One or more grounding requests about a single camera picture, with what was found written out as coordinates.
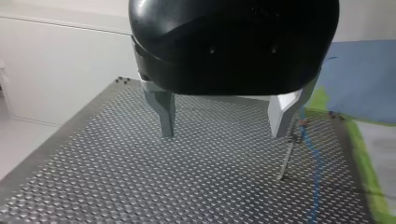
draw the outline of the green tape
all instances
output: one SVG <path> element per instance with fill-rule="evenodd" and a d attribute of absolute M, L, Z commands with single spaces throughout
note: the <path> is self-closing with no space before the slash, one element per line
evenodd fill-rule
<path fill-rule="evenodd" d="M 353 120 L 347 119 L 346 127 L 354 147 L 353 155 L 358 164 L 363 187 L 367 192 L 372 192 L 366 195 L 375 221 L 385 224 L 396 223 L 396 217 L 390 214 L 388 203 L 378 184 L 375 170 L 367 153 L 366 145 L 364 144 L 358 125 Z"/>

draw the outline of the floor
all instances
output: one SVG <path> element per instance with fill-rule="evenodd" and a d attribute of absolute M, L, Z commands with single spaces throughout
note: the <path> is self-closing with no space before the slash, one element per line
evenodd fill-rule
<path fill-rule="evenodd" d="M 357 121 L 389 211 L 396 216 L 396 127 Z"/>
<path fill-rule="evenodd" d="M 0 97 L 0 180 L 58 128 L 11 119 Z"/>

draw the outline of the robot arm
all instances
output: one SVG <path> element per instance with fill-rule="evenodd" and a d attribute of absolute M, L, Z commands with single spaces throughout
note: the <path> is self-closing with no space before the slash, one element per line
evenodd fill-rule
<path fill-rule="evenodd" d="M 148 103 L 172 135 L 172 93 L 272 95 L 273 136 L 310 98 L 338 23 L 338 0 L 130 0 Z"/>

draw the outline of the blue tape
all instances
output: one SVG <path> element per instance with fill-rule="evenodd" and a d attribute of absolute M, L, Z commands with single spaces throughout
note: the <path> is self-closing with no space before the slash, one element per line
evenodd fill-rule
<path fill-rule="evenodd" d="M 300 108 L 300 118 L 305 119 L 305 113 L 304 113 L 304 108 Z M 306 133 L 306 129 L 302 126 L 300 126 L 300 131 L 302 134 L 302 137 L 305 141 L 306 146 L 311 150 L 312 154 L 315 157 L 315 160 L 317 161 L 317 166 L 315 169 L 315 174 L 314 174 L 314 207 L 310 211 L 310 218 L 309 218 L 309 223 L 317 223 L 317 213 L 319 209 L 319 182 L 320 182 L 320 173 L 322 170 L 322 160 L 320 158 L 320 152 L 319 150 L 314 148 L 314 145 L 312 144 L 311 138 L 308 136 Z"/>

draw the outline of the white wall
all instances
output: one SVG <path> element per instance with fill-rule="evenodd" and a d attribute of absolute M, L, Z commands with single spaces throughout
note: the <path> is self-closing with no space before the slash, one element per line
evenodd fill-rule
<path fill-rule="evenodd" d="M 334 42 L 396 39 L 395 0 L 340 0 Z"/>
<path fill-rule="evenodd" d="M 95 12 L 128 17 L 128 0 L 13 0 L 42 7 L 57 7 L 75 11 Z"/>

